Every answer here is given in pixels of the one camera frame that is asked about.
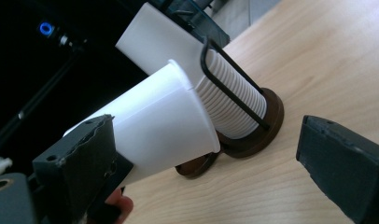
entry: white plastic cup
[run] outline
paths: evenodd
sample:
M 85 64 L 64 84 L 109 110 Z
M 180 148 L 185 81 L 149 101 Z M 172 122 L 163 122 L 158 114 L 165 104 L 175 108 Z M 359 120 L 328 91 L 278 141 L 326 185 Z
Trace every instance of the white plastic cup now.
M 134 164 L 121 186 L 219 152 L 212 121 L 174 61 L 84 120 L 104 114 L 114 117 L 117 152 Z

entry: black metal rod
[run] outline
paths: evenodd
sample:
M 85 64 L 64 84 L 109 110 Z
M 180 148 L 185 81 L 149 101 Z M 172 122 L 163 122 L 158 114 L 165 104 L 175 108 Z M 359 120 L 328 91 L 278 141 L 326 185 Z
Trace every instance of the black metal rod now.
M 210 46 L 212 46 L 227 62 L 248 81 L 259 93 L 263 90 L 237 65 L 222 48 L 220 48 L 213 40 L 209 38 L 204 39 L 204 48 L 201 54 L 201 67 L 204 74 L 212 81 L 220 90 L 222 90 L 228 97 L 231 98 L 239 107 L 241 107 L 253 120 L 255 120 L 264 130 L 268 130 L 270 125 L 260 118 L 250 107 L 248 107 L 239 97 L 236 96 L 227 86 L 224 85 L 217 77 L 215 77 L 206 65 L 206 55 Z
M 53 88 L 62 80 L 64 75 L 77 62 L 81 55 L 81 50 L 74 52 L 73 56 L 55 73 L 55 75 L 32 97 L 32 99 L 24 105 L 20 112 L 15 115 L 0 130 L 0 149 L 10 138 L 12 134 L 20 127 L 21 123 L 39 106 L 39 104 L 47 97 Z

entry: wire holder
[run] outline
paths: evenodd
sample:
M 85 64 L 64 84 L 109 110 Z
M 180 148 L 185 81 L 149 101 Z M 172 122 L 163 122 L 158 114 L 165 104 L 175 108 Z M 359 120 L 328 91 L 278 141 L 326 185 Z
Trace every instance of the wire holder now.
M 214 74 L 210 72 L 206 65 L 206 55 L 209 49 L 214 49 L 219 53 L 252 87 L 254 87 L 266 100 L 267 111 L 264 118 L 260 118 L 251 108 L 249 108 L 235 93 L 224 85 Z M 259 87 L 247 73 L 212 39 L 204 39 L 204 48 L 201 53 L 201 67 L 206 77 L 213 82 L 222 92 L 233 100 L 248 116 L 255 120 L 257 127 L 251 134 L 240 139 L 230 139 L 219 131 L 218 140 L 221 145 L 220 152 L 234 158 L 243 158 L 254 155 L 266 148 L 279 132 L 285 111 L 282 100 L 272 90 Z M 204 173 L 216 160 L 219 153 L 210 153 L 203 157 L 180 164 L 176 170 L 185 177 L 197 177 Z

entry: wooden table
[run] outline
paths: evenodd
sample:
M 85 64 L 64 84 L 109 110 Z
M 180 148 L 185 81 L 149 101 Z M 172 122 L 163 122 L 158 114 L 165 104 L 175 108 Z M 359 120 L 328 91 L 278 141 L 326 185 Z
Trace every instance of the wooden table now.
M 283 100 L 279 134 L 253 157 L 221 155 L 197 179 L 172 168 L 127 186 L 126 223 L 351 223 L 295 153 L 304 115 L 379 144 L 379 0 L 283 0 L 225 50 Z

